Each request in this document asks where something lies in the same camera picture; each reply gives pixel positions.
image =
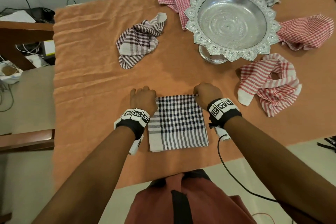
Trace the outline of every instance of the black wristband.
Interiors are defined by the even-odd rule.
[[[208,107],[207,107],[207,110],[209,112],[209,109],[211,108],[211,106],[217,102],[218,100],[221,100],[221,98],[217,98],[213,101],[211,101],[209,104],[208,104]],[[220,128],[224,128],[224,125],[225,123],[231,119],[232,117],[234,116],[242,116],[241,112],[234,108],[234,109],[230,109],[226,112],[223,113],[223,115],[221,116],[221,118],[219,120],[216,119],[216,117],[211,113],[209,112],[210,114],[210,117],[209,117],[209,120],[211,121],[211,125],[212,126],[215,126],[215,127],[220,127]]]
[[[135,140],[140,139],[140,137],[142,136],[142,134],[145,131],[145,128],[143,126],[141,126],[139,122],[137,122],[135,120],[131,120],[131,119],[119,121],[115,128],[117,128],[119,126],[129,127],[135,135]]]

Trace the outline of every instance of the forearm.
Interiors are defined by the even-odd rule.
[[[325,223],[336,207],[336,188],[279,142],[240,116],[225,124],[238,149],[277,200]]]
[[[33,223],[98,223],[135,140],[120,126],[65,181]]]

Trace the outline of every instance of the hand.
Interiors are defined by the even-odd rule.
[[[221,90],[208,82],[202,82],[195,86],[194,95],[195,94],[198,94],[198,96],[195,97],[196,102],[205,110],[211,101],[217,98],[223,98]]]
[[[148,112],[150,116],[152,116],[158,106],[155,102],[156,92],[155,90],[149,90],[148,86],[144,86],[142,89],[131,90],[131,97],[129,100],[129,104],[131,108],[139,108]]]

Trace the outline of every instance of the wrinkled tablecloth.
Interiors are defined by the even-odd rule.
[[[276,19],[322,13],[336,19],[333,0],[281,0],[273,9]],[[159,46],[132,69],[122,69],[115,42],[139,21],[167,14]],[[202,81],[218,86],[225,97],[235,100],[243,116],[283,145],[336,134],[336,34],[321,48],[291,51],[280,44],[280,53],[293,63],[302,83],[300,97],[275,117],[267,117],[255,97],[249,106],[238,104],[240,78],[236,69],[249,61],[239,59],[222,65],[206,63],[183,31],[179,15],[157,0],[99,0],[56,11],[54,41],[56,108],[53,176],[58,189],[84,158],[113,130],[113,123],[129,108],[132,88],[148,85],[158,96],[192,94]],[[207,123],[208,114],[203,112]],[[207,126],[208,147],[149,151],[148,134],[135,156],[128,156],[117,188],[220,163],[218,137]],[[220,144],[224,161],[242,157],[232,140]]]

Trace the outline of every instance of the chair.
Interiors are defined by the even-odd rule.
[[[12,133],[0,136],[0,153],[53,149],[54,66],[36,68],[16,44],[51,40],[53,25],[0,21],[0,54],[23,70],[13,91]]]

